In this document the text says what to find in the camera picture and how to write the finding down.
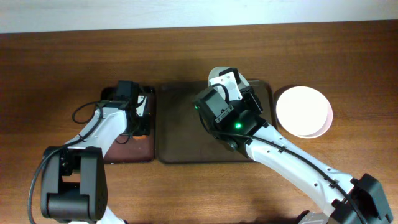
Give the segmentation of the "green and orange sponge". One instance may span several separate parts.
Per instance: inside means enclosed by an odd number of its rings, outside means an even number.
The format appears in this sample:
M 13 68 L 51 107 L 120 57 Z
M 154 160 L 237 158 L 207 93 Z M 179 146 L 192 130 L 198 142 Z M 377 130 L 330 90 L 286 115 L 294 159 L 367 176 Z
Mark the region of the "green and orange sponge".
M 136 141 L 141 141 L 141 140 L 144 140 L 144 139 L 146 139 L 146 138 L 147 138 L 146 135 L 142 135 L 142 136 L 133 136 L 133 139 L 136 140 Z

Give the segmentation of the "white plate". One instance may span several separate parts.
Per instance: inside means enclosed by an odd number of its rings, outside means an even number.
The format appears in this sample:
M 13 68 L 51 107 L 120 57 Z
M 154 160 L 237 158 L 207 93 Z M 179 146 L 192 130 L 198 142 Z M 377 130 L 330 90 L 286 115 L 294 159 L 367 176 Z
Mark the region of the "white plate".
M 228 93 L 237 92 L 249 86 L 249 82 L 234 67 L 215 67 L 208 76 L 208 85 L 220 84 Z
M 318 131 L 327 119 L 333 119 L 333 109 L 326 96 L 318 90 L 293 86 L 279 95 L 276 115 L 282 127 L 297 136 Z
M 307 139 L 320 137 L 321 135 L 325 134 L 329 130 L 332 122 L 333 122 L 332 118 L 327 119 L 325 121 L 324 125 L 318 131 L 315 131 L 312 134 L 298 134 L 297 136 L 300 138 L 307 138 Z

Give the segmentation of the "white plate front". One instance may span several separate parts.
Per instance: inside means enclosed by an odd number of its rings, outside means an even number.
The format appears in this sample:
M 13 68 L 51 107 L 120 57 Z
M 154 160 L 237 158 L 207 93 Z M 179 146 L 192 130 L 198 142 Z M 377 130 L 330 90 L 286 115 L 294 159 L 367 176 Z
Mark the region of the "white plate front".
M 318 131 L 315 131 L 312 134 L 298 134 L 297 136 L 300 138 L 307 138 L 307 139 L 320 137 L 321 135 L 325 134 L 329 130 L 332 122 L 333 122 L 332 118 L 327 119 L 325 121 L 324 125 Z

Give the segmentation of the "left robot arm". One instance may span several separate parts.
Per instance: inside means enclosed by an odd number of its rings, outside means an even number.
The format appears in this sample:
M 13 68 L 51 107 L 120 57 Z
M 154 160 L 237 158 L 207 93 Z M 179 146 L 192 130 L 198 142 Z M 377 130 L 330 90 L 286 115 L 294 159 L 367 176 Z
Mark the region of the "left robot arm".
M 93 112 L 82 122 L 84 128 L 61 146 L 49 146 L 34 172 L 27 199 L 31 223 L 32 197 L 37 180 L 40 212 L 58 223 L 125 223 L 108 206 L 104 158 L 120 136 L 150 134 L 150 113 L 155 89 L 120 80 L 103 90 L 93 101 Z

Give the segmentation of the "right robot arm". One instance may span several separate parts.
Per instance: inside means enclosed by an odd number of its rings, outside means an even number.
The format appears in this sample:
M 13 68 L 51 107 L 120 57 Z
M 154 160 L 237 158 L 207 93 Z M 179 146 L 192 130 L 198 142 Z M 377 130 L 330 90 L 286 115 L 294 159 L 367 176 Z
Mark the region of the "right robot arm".
M 262 106 L 251 87 L 218 91 L 210 86 L 193 100 L 205 129 L 232 150 L 264 164 L 307 194 L 320 213 L 305 211 L 299 223 L 392 223 L 381 183 L 369 174 L 355 179 L 283 137 L 261 117 Z

